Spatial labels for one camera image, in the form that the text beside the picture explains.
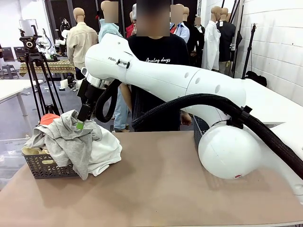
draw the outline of light blue jeans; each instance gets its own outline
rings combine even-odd
[[[118,89],[118,98],[117,98],[117,104],[116,104],[114,115],[115,115],[114,128],[119,130],[125,129],[127,116],[128,116],[128,106],[126,105],[123,99],[120,89]]]

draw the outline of table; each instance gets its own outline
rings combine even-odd
[[[246,105],[252,108],[251,115],[264,124],[302,120],[303,107],[299,104],[251,79],[241,80],[246,90]]]
[[[277,173],[237,180],[208,173],[193,132],[115,134],[122,161],[98,177],[35,180],[23,166],[0,192],[0,226],[281,226],[303,206]]]
[[[29,128],[29,135],[32,135],[33,127],[30,124],[28,119],[28,114],[25,109],[22,96],[27,96],[29,93],[23,93],[24,89],[31,87],[29,79],[3,79],[0,80],[0,103],[3,103],[11,98],[17,97],[22,115],[24,120]]]
[[[72,74],[76,74],[76,70],[75,70],[75,66],[73,64],[71,64],[68,60],[60,60],[60,61],[56,61],[56,62],[47,62],[48,66],[50,68],[51,73],[60,73],[61,74],[61,79],[64,79],[62,77],[63,73],[72,73]],[[37,67],[34,64],[35,67],[35,71],[36,73],[43,73],[42,68],[41,67]],[[26,73],[28,73],[27,71],[27,65],[25,62],[21,63],[20,65],[20,75],[24,76]]]

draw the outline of pile of clothes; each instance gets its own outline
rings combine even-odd
[[[110,164],[121,161],[120,141],[108,130],[87,120],[77,129],[78,112],[72,110],[60,117],[45,115],[34,128],[28,148],[45,148],[59,167],[73,164],[73,170],[86,180],[88,174],[97,176]]]

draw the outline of person's hand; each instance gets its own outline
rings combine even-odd
[[[192,56],[192,57],[195,57],[197,55],[197,53],[195,52],[195,51],[192,51],[191,53],[190,53],[190,56]]]
[[[184,112],[181,115],[181,124],[190,126],[191,125],[191,116],[188,113]]]

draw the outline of shoe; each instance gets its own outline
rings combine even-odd
[[[130,131],[127,129],[114,129],[113,132],[130,132]]]

